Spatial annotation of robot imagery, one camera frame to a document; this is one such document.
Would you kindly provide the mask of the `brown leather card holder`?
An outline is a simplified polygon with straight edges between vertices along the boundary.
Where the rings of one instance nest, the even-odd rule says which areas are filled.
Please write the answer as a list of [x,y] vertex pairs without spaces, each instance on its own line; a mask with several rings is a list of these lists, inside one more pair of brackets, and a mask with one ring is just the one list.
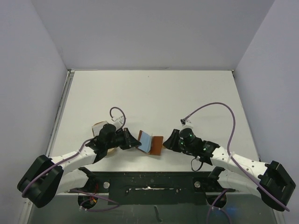
[[141,145],[136,148],[148,155],[160,156],[163,148],[163,140],[163,136],[152,136],[140,130],[138,141]]

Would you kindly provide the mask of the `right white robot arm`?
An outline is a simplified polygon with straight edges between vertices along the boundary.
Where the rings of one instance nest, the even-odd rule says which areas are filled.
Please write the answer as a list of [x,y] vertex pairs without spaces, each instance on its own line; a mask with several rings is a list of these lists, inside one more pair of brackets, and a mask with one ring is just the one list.
[[274,210],[288,209],[296,184],[281,163],[265,163],[228,153],[224,147],[196,137],[190,128],[174,129],[163,146],[214,166],[208,179],[210,189],[234,189],[261,198]]

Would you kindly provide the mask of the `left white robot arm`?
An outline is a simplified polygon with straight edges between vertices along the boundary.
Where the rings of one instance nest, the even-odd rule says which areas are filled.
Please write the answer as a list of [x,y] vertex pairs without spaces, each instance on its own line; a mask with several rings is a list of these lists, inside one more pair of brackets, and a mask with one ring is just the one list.
[[141,146],[127,128],[116,129],[105,124],[99,134],[83,142],[79,150],[47,157],[41,155],[35,159],[17,185],[23,198],[29,199],[36,207],[47,205],[55,195],[82,189],[92,192],[95,175],[86,166],[95,164],[105,156],[108,150],[119,147],[122,150]]

